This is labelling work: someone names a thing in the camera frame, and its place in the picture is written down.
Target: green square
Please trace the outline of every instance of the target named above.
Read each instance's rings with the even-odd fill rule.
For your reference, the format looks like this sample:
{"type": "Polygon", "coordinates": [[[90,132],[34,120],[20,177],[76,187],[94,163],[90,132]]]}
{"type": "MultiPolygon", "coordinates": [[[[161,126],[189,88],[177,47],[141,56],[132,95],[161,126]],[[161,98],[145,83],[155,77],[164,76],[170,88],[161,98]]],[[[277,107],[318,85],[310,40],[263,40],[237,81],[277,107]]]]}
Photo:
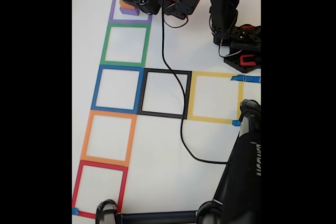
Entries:
{"type": "Polygon", "coordinates": [[[151,25],[150,24],[108,23],[107,30],[106,30],[106,35],[105,35],[103,53],[101,55],[100,64],[144,68],[145,62],[146,62],[146,55],[147,55],[147,48],[148,48],[150,30],[151,30],[151,25]],[[140,63],[138,63],[138,62],[122,62],[122,61],[106,61],[105,60],[107,46],[108,46],[108,43],[109,43],[110,32],[111,32],[112,27],[140,27],[140,28],[146,28],[146,36],[145,36],[145,41],[144,41],[144,46],[143,46],[143,51],[142,51],[142,59],[141,59],[140,63]]]}

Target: black square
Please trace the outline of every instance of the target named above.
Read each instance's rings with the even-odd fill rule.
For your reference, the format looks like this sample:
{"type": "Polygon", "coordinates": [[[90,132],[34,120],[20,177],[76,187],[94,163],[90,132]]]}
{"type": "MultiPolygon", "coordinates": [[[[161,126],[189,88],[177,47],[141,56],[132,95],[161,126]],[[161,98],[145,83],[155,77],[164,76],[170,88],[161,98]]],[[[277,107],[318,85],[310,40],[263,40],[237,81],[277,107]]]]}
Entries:
{"type": "Polygon", "coordinates": [[[160,112],[151,112],[151,111],[142,111],[143,99],[144,99],[144,95],[145,95],[147,77],[148,77],[149,72],[173,74],[169,69],[154,69],[154,68],[145,68],[144,69],[143,78],[142,78],[142,85],[141,85],[141,92],[140,92],[140,101],[139,101],[139,107],[138,107],[137,114],[138,115],[161,116],[163,118],[177,118],[177,119],[184,118],[184,119],[187,119],[192,72],[191,71],[174,70],[175,74],[185,74],[185,75],[187,75],[187,83],[186,83],[186,90],[185,90],[185,105],[184,105],[183,115],[181,115],[181,114],[160,113],[160,112]]]}

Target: painter's tape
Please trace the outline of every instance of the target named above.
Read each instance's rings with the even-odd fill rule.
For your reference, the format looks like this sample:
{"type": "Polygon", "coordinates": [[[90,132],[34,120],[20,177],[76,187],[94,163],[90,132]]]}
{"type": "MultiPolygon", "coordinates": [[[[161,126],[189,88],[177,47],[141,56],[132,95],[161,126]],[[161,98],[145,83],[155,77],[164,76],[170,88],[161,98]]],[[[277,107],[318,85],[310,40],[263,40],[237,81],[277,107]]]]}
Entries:
{"type": "Polygon", "coordinates": [[[245,76],[243,74],[240,74],[238,76],[232,76],[231,81],[261,83],[261,76],[245,76]]]}
{"type": "Polygon", "coordinates": [[[72,215],[79,215],[79,211],[76,207],[72,208],[72,215]]]}
{"type": "Polygon", "coordinates": [[[232,125],[233,126],[240,126],[240,120],[233,120],[232,125]]]}

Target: stacked blocks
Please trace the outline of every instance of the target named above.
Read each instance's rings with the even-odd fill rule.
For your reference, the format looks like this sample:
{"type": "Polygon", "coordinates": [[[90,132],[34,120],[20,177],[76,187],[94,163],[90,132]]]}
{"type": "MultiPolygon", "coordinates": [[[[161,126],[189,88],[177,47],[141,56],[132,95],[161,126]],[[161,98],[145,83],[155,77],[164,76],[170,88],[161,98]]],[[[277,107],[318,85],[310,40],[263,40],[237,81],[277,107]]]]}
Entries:
{"type": "Polygon", "coordinates": [[[122,14],[128,14],[133,16],[139,15],[140,10],[138,8],[135,8],[134,6],[125,3],[123,0],[119,0],[119,3],[120,3],[120,11],[122,14]]]}

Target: blue square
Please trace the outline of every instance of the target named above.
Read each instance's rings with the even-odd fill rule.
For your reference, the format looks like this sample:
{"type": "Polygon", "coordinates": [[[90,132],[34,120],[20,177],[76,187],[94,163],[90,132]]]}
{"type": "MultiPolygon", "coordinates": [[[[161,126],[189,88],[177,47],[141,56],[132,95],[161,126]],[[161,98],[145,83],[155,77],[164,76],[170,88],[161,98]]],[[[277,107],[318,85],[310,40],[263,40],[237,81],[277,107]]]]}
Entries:
{"type": "Polygon", "coordinates": [[[100,65],[99,66],[99,71],[98,71],[98,77],[97,77],[97,81],[96,81],[96,87],[94,89],[95,91],[94,91],[94,94],[93,94],[93,100],[92,100],[91,109],[92,110],[100,110],[100,111],[109,111],[109,112],[136,114],[137,110],[138,110],[139,101],[140,101],[142,79],[143,79],[143,68],[141,68],[141,67],[100,65]],[[101,80],[101,76],[102,76],[102,73],[103,73],[104,69],[137,71],[137,72],[139,72],[138,86],[137,86],[137,89],[136,89],[137,91],[136,91],[134,106],[133,106],[132,110],[96,106],[96,104],[97,104],[97,97],[98,97],[98,91],[99,91],[99,87],[100,87],[100,80],[101,80]]]}

